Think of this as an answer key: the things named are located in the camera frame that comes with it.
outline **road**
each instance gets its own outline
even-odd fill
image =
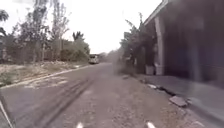
[[[147,122],[156,128],[187,128],[194,121],[166,94],[124,79],[108,63],[1,91],[16,128],[145,128]],[[2,115],[0,128],[8,128]]]

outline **wall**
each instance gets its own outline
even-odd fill
[[[160,13],[165,26],[165,73],[224,81],[224,1],[179,0]]]

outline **shrub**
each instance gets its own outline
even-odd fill
[[[0,74],[0,87],[10,85],[13,83],[13,73],[1,73]]]

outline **overcast sky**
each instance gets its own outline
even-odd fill
[[[91,53],[109,52],[118,48],[123,32],[129,26],[125,19],[139,24],[145,20],[161,0],[61,0],[67,7],[69,31],[64,38],[72,40],[72,32],[81,31],[90,45]],[[9,13],[9,20],[0,23],[9,33],[17,22],[24,21],[32,0],[0,0],[0,9]]]

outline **white vehicle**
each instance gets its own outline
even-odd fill
[[[89,59],[90,64],[98,64],[99,63],[99,58],[97,55],[90,55]]]

